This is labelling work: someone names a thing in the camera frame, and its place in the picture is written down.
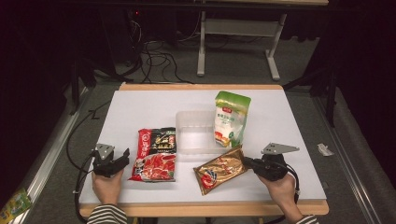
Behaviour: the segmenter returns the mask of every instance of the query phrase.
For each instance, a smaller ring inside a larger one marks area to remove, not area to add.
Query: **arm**
[[[120,223],[126,224],[126,215],[117,207],[121,191],[121,178],[123,170],[113,177],[107,178],[92,172],[92,188],[101,205],[93,209],[88,224],[98,223]]]
[[[279,206],[289,223],[306,223],[308,219],[316,219],[315,217],[304,218],[297,204],[294,202],[294,185],[295,180],[291,175],[285,175],[283,179],[277,181],[269,181],[259,176],[260,181],[268,188],[271,198]]]

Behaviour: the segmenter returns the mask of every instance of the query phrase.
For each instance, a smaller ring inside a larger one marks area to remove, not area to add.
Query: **plastic container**
[[[177,153],[222,154],[230,150],[215,141],[215,114],[215,111],[177,112]]]

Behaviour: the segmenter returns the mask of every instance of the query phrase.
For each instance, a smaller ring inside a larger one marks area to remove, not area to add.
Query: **white desk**
[[[303,5],[303,6],[327,6],[328,0],[218,0],[219,2],[278,4],[278,5]],[[282,14],[278,21],[240,21],[207,19],[206,13],[201,12],[201,40],[198,53],[197,76],[205,75],[205,35],[250,35],[272,37],[272,46],[265,49],[265,58],[270,68],[272,79],[280,80],[277,71],[274,54],[287,14]]]
[[[192,167],[217,156],[177,154],[175,178],[170,183],[142,183],[131,176],[137,148],[137,131],[176,125],[178,111],[214,110],[219,90],[251,97],[243,150],[260,158],[270,142],[296,146],[298,152],[285,160],[300,177],[299,207],[304,214],[324,215],[329,207],[315,168],[306,150],[285,92],[265,85],[123,85],[116,91],[98,142],[115,146],[115,157],[128,147],[130,165],[125,168],[120,206],[130,217],[225,217],[282,214],[266,187],[250,170],[201,195]],[[87,217],[99,201],[92,192],[92,179],[85,181],[80,213]]]

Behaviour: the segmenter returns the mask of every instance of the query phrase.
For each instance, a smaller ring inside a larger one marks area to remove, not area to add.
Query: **brown package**
[[[242,163],[243,159],[242,148],[237,146],[221,156],[193,168],[202,195],[206,195],[218,185],[246,172],[248,169]]]

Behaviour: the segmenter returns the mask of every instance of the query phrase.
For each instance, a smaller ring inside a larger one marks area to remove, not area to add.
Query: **black and white striped sleeve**
[[[301,219],[298,221],[296,224],[319,224],[317,217],[315,216],[309,216]]]
[[[127,224],[126,214],[114,204],[103,204],[93,209],[88,224]]]

